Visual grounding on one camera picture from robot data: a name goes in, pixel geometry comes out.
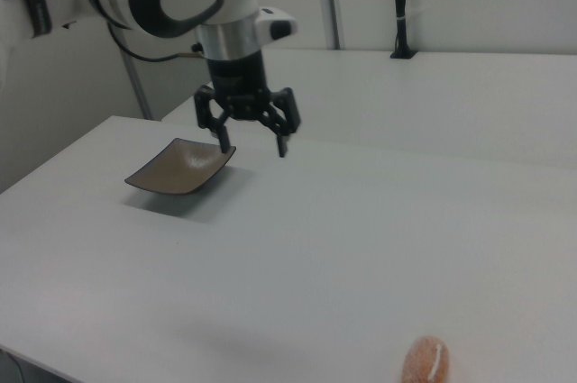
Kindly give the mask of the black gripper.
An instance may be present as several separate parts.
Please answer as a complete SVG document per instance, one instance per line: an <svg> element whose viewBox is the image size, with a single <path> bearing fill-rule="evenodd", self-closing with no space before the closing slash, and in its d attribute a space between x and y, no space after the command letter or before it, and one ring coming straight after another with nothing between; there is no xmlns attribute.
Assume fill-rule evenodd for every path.
<svg viewBox="0 0 577 383"><path fill-rule="evenodd" d="M290 87L278 92L268 89L261 51L235 60L209 59L207 65L214 89L203 85L194 94L198 127L209 130L221 152L227 153L231 149L225 126L228 117L259 121L275 134L279 156L284 158L301 118ZM210 107L214 100L223 109L217 117Z"/></svg>

